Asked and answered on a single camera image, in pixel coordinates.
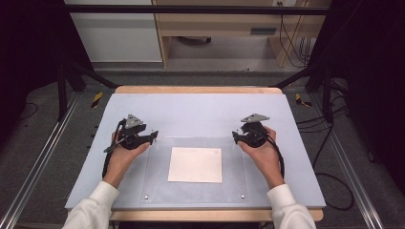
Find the person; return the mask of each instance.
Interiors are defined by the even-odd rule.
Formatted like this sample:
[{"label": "person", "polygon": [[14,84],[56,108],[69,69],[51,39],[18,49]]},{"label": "person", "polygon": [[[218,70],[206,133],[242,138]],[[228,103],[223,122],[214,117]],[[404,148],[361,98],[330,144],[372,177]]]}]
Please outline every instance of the person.
[{"label": "person", "polygon": [[[275,131],[268,127],[265,128],[269,137],[275,141]],[[251,148],[242,141],[238,141],[238,145],[252,158],[266,179],[269,188],[266,195],[272,206],[274,227],[278,229],[316,228],[309,210],[296,202],[285,183],[279,168],[279,158],[273,146],[267,142],[261,147]],[[72,209],[63,228],[108,228],[109,218],[112,214],[111,207],[118,196],[117,188],[132,161],[148,147],[149,143],[144,143],[137,149],[126,150],[117,145],[110,158],[104,179],[88,198],[81,200]]]}]

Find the hazard tape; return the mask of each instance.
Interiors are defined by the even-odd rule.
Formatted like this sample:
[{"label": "hazard tape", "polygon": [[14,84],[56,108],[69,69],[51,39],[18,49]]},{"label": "hazard tape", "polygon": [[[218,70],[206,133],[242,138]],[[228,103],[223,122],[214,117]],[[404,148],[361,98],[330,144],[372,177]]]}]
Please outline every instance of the hazard tape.
[{"label": "hazard tape", "polygon": [[96,94],[95,99],[93,100],[93,103],[92,103],[91,108],[96,108],[96,107],[97,107],[98,102],[99,102],[100,99],[101,99],[101,96],[102,96],[102,93],[97,93],[97,94]]},{"label": "hazard tape", "polygon": [[303,100],[301,100],[301,95],[299,95],[299,94],[295,94],[295,102],[297,104],[304,105],[306,107],[312,107],[312,103],[311,102],[304,102]]}]

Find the white cabinet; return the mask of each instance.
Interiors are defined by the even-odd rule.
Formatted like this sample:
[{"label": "white cabinet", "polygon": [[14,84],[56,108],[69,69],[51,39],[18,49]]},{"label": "white cabinet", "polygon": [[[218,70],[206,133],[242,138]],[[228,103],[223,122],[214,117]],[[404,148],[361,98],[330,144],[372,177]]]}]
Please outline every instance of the white cabinet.
[{"label": "white cabinet", "polygon": [[[65,0],[66,4],[151,5],[150,0]],[[92,62],[161,62],[153,13],[71,13]]]}]

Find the white sleeve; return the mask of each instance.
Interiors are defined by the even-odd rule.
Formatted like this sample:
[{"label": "white sleeve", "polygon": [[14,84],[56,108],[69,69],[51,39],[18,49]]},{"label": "white sleeve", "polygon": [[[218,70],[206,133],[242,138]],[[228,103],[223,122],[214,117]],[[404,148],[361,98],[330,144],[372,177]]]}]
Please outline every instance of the white sleeve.
[{"label": "white sleeve", "polygon": [[111,207],[117,196],[116,188],[101,181],[89,198],[81,200],[72,209],[63,228],[108,228]]},{"label": "white sleeve", "polygon": [[307,207],[298,204],[287,184],[272,188],[267,193],[273,210],[274,227],[277,229],[316,228]]}]

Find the beige paper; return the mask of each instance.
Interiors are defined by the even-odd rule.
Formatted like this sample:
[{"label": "beige paper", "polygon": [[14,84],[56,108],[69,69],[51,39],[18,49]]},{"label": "beige paper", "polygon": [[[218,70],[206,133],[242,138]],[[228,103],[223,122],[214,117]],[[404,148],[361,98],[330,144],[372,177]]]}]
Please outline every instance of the beige paper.
[{"label": "beige paper", "polygon": [[168,181],[222,183],[221,149],[173,147]]}]

